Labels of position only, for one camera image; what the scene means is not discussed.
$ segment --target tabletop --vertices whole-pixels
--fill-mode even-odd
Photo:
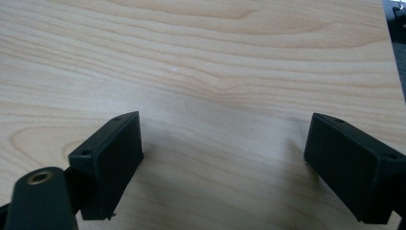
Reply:
[[[0,2],[0,204],[110,118],[145,159],[79,229],[396,229],[359,223],[303,158],[313,112],[406,152],[378,0]]]

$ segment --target light wood surface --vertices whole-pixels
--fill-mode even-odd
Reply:
[[[313,112],[406,152],[378,0],[0,2],[0,203],[110,118],[146,158],[79,229],[396,229],[358,223],[303,159]]]

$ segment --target dark floor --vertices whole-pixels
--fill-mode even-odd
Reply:
[[[391,34],[392,46],[394,47],[397,70],[402,82],[403,94],[406,95],[406,30],[402,30],[395,21],[392,8],[398,6],[397,2],[391,2],[390,0],[382,1]]]

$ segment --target wooden table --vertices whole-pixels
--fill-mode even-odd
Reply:
[[[1,1],[0,203],[110,118],[145,160],[79,229],[396,229],[358,223],[303,159],[313,112],[406,152],[378,0]]]

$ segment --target wood grain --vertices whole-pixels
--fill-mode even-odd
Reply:
[[[380,1],[1,1],[0,202],[108,119],[146,158],[80,229],[395,229],[358,223],[303,160],[313,112],[406,152]]]

